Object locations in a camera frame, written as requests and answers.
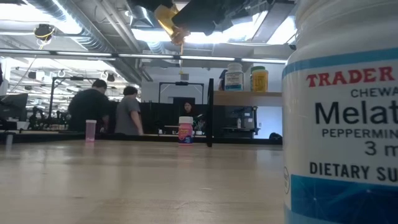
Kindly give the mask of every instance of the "shelf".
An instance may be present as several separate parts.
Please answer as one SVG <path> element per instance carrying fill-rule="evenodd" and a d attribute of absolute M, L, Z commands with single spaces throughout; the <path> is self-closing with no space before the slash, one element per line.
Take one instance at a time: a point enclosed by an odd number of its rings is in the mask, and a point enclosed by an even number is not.
<path fill-rule="evenodd" d="M 282 106 L 282 93 L 249 91 L 214 91 L 214 105 L 220 106 Z"/>

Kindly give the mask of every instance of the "white bottle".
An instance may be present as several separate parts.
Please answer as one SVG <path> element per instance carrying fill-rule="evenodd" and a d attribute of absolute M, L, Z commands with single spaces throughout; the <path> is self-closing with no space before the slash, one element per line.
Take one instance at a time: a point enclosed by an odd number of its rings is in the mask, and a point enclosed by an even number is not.
<path fill-rule="evenodd" d="M 397 9 L 301 0 L 282 76 L 286 224 L 397 223 Z"/>
<path fill-rule="evenodd" d="M 236 121 L 237 127 L 238 128 L 242 128 L 242 120 L 241 118 L 238 118 L 238 120 Z"/>
<path fill-rule="evenodd" d="M 228 72 L 225 73 L 225 91 L 243 91 L 244 73 L 240 63 L 228 65 Z"/>

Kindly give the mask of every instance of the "man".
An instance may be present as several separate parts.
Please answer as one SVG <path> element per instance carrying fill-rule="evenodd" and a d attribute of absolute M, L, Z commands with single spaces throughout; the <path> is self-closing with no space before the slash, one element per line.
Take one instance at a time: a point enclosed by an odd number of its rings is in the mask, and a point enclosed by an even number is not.
<path fill-rule="evenodd" d="M 108 97 L 105 96 L 107 84 L 97 79 L 91 89 L 78 92 L 69 104 L 71 115 L 69 130 L 83 132 L 86 130 L 86 120 L 96 120 L 97 127 L 108 127 Z"/>
<path fill-rule="evenodd" d="M 124 98 L 116 109 L 115 133 L 126 135 L 144 134 L 142 129 L 139 103 L 136 99 L 138 90 L 132 86 L 125 87 Z"/>

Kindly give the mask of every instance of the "blue stripe on label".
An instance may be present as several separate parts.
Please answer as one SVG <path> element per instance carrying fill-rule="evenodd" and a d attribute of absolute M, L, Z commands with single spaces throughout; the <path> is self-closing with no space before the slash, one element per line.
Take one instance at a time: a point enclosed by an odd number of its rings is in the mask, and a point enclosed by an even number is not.
<path fill-rule="evenodd" d="M 292 72 L 310 68 L 322 68 L 336 65 L 349 65 L 354 63 L 378 62 L 382 60 L 394 59 L 398 59 L 398 48 L 313 58 L 287 65 L 282 73 L 282 79 Z"/>
<path fill-rule="evenodd" d="M 241 84 L 237 84 L 237 85 L 226 85 L 225 86 L 225 90 L 241 90 L 242 89 L 242 85 Z"/>
<path fill-rule="evenodd" d="M 291 175 L 292 212 L 342 224 L 397 223 L 398 186 Z"/>

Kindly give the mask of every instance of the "bottle label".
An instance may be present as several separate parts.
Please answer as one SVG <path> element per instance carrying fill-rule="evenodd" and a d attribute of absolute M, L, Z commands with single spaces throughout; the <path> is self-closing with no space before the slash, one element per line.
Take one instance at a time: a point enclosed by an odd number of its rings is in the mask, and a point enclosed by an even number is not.
<path fill-rule="evenodd" d="M 243 73 L 228 73 L 225 76 L 225 90 L 239 91 L 243 90 Z"/>
<path fill-rule="evenodd" d="M 396 223 L 398 49 L 296 62 L 283 85 L 285 223 Z"/>
<path fill-rule="evenodd" d="M 188 128 L 180 128 L 178 130 L 178 143 L 180 144 L 192 144 L 192 130 Z"/>

